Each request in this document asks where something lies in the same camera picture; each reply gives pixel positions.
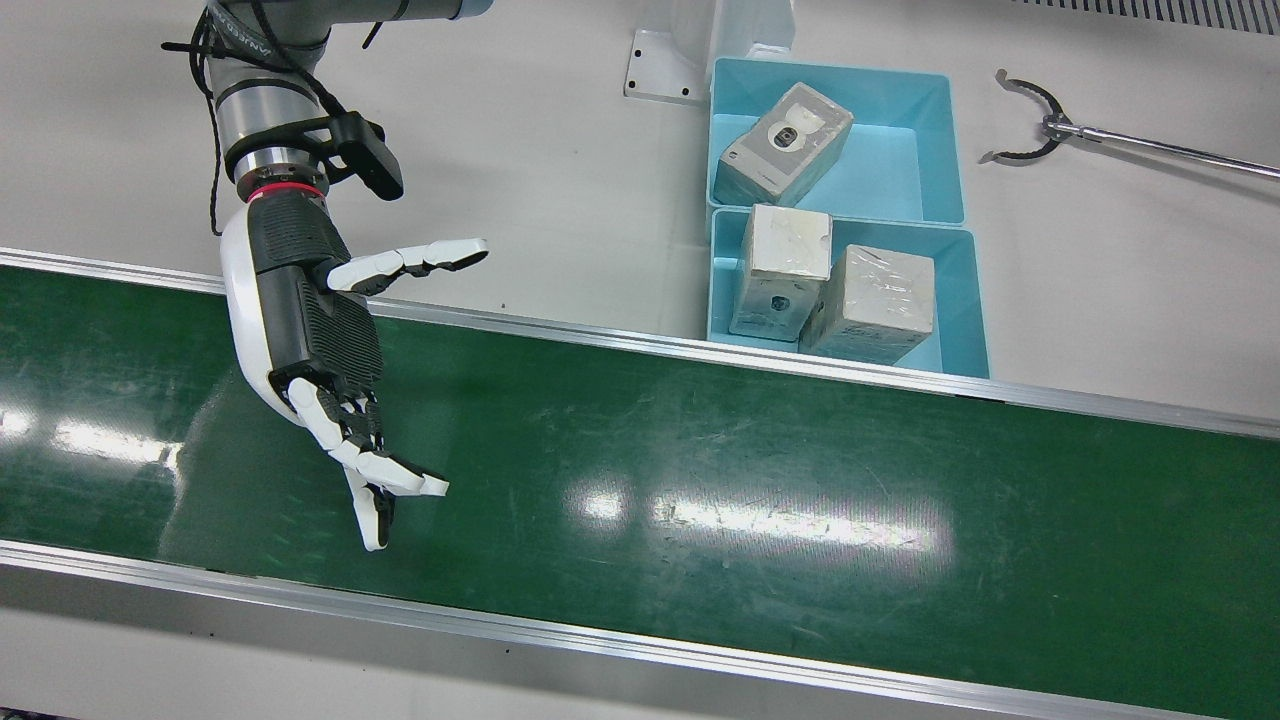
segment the green conveyor belt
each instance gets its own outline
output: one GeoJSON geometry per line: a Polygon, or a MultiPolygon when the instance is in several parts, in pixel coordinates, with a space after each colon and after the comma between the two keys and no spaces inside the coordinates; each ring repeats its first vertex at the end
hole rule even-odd
{"type": "Polygon", "coordinates": [[[0,268],[0,537],[1238,719],[1280,697],[1280,443],[379,320],[360,544],[223,299],[0,268]]]}

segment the white floor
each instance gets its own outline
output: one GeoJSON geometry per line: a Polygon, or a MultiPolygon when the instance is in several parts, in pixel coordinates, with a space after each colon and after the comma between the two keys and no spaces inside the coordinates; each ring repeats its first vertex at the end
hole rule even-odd
{"type": "MultiPolygon", "coordinates": [[[[0,245],[215,273],[211,147],[184,58],[198,3],[0,8],[0,245]]],[[[705,110],[621,95],[643,4],[497,3],[458,23],[335,28],[320,77],[383,123],[408,184],[356,182],[356,252],[484,234],[494,252],[393,295],[700,337],[705,110]]],[[[1028,168],[1041,110],[1280,163],[1274,37],[1007,0],[801,0],[795,56],[946,73],[997,379],[1280,418],[1280,186],[1076,147],[1028,168]]],[[[221,217],[234,210],[224,183],[221,217]]]]}

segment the blue tray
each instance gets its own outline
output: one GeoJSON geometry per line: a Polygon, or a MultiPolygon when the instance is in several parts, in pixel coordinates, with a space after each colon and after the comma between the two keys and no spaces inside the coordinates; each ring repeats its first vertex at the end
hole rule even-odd
{"type": "MultiPolygon", "coordinates": [[[[748,210],[726,208],[712,217],[712,274],[707,302],[707,340],[746,347],[796,352],[796,343],[730,334],[740,278],[748,210]]],[[[933,259],[933,334],[895,363],[897,368],[973,378],[989,377],[987,336],[982,325],[978,263],[973,233],[963,228],[835,218],[831,255],[849,245],[896,250],[933,259]]]]}
{"type": "Polygon", "coordinates": [[[797,208],[846,218],[960,224],[951,82],[945,76],[721,58],[712,78],[707,204],[721,154],[804,82],[854,114],[835,167],[797,208]]]}

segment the black claw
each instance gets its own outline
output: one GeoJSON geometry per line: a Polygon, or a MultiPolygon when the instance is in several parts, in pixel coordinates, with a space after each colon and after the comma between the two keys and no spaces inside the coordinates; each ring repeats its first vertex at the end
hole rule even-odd
{"type": "MultiPolygon", "coordinates": [[[[1025,91],[1028,91],[1028,92],[1038,96],[1041,100],[1043,100],[1044,104],[1048,105],[1048,109],[1050,109],[1050,115],[1046,115],[1046,120],[1047,119],[1055,119],[1055,120],[1064,122],[1064,123],[1070,123],[1071,122],[1071,119],[1066,117],[1066,113],[1062,111],[1062,104],[1057,101],[1057,97],[1053,97],[1053,95],[1050,91],[1044,90],[1043,87],[1041,87],[1041,86],[1038,86],[1038,85],[1036,85],[1033,82],[1027,82],[1025,79],[1011,78],[1011,77],[1009,77],[1009,74],[1004,69],[1001,69],[1001,70],[998,70],[996,73],[996,82],[998,82],[1000,86],[1004,87],[1005,90],[1011,90],[1011,91],[1025,90],[1025,91]]],[[[1038,160],[1038,159],[1048,155],[1053,150],[1057,150],[1059,145],[1061,145],[1060,140],[1050,137],[1044,142],[1044,145],[1042,145],[1038,149],[1032,150],[1029,152],[1011,152],[1011,151],[988,152],[988,154],[983,155],[983,158],[982,158],[982,160],[979,160],[979,163],[988,163],[988,161],[992,161],[992,160],[996,161],[996,163],[1006,164],[1006,165],[1007,164],[1029,163],[1032,160],[1038,160]]]]}
{"type": "Polygon", "coordinates": [[[387,547],[392,536],[392,521],[396,519],[396,496],[370,483],[365,486],[374,493],[374,510],[378,511],[378,544],[387,547]]]}

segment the white box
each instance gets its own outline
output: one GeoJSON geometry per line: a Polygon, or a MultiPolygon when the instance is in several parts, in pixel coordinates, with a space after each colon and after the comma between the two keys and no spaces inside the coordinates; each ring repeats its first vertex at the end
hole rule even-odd
{"type": "Polygon", "coordinates": [[[726,205],[794,206],[836,164],[854,115],[803,82],[721,154],[713,195],[726,205]]]}
{"type": "Polygon", "coordinates": [[[754,205],[728,332],[795,342],[831,277],[831,215],[754,205]]]}
{"type": "Polygon", "coordinates": [[[800,352],[891,365],[933,333],[933,259],[850,245],[800,333],[800,352]]]}

